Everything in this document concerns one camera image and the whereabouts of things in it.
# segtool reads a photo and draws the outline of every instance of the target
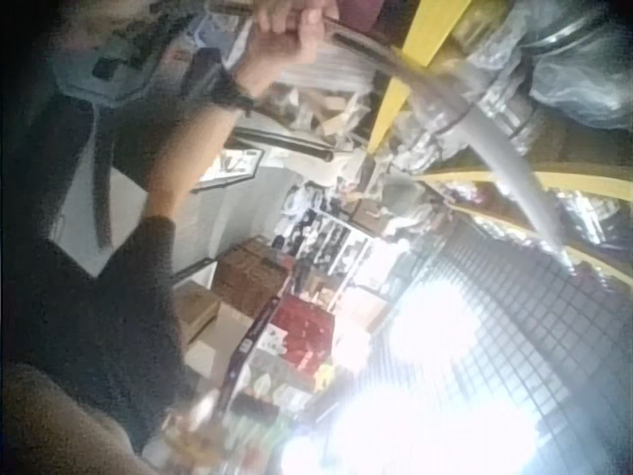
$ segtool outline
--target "packaging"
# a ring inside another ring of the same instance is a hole
[[[251,239],[219,260],[212,289],[223,301],[254,318],[286,285],[292,263],[281,257],[275,249]]]
[[[284,297],[273,324],[288,332],[283,357],[303,373],[314,376],[329,358],[334,316],[293,295]]]
[[[216,318],[220,303],[220,297],[193,281],[174,290],[174,307],[187,343]]]

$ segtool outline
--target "finger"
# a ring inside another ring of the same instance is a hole
[[[299,26],[300,57],[305,61],[314,61],[317,49],[325,35],[323,16],[319,9],[306,9],[301,15]]]
[[[286,19],[286,31],[295,32],[299,29],[300,16],[297,12],[290,12]]]
[[[328,18],[338,20],[338,3],[336,0],[307,0],[306,8],[318,8]]]
[[[292,9],[291,0],[279,0],[271,18],[272,30],[275,33],[286,33],[286,20]]]
[[[255,10],[255,21],[263,33],[270,32],[270,19],[268,17],[268,10],[264,4]]]
[[[323,12],[327,18],[338,20],[338,4],[336,3],[336,0],[330,0],[329,2],[327,2],[327,5],[325,5]]]

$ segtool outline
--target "person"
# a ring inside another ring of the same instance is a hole
[[[256,17],[224,87],[256,99],[286,65],[315,59],[323,13],[307,3],[287,28]],[[174,218],[240,115],[221,103],[201,107],[167,141],[136,229],[96,278],[47,239],[74,169],[47,139],[81,149],[91,106],[52,101],[49,112],[61,117],[34,125],[44,138],[30,136],[13,173],[3,169],[3,463],[27,473],[150,473],[129,448],[141,451],[183,381]],[[69,106],[72,121],[63,117]]]

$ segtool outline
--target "black sleeve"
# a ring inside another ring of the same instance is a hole
[[[109,367],[110,409],[135,448],[157,429],[184,380],[180,325],[173,305],[174,224],[141,221],[115,252],[96,285]]]

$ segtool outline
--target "hand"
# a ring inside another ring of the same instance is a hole
[[[241,61],[233,71],[237,84],[253,97],[275,82],[285,66],[314,62],[325,35],[320,9],[301,12],[298,28],[289,25],[284,33],[264,32],[253,27]]]
[[[255,21],[262,32],[285,33],[297,27],[297,10],[321,10],[326,17],[338,20],[336,0],[255,0]]]

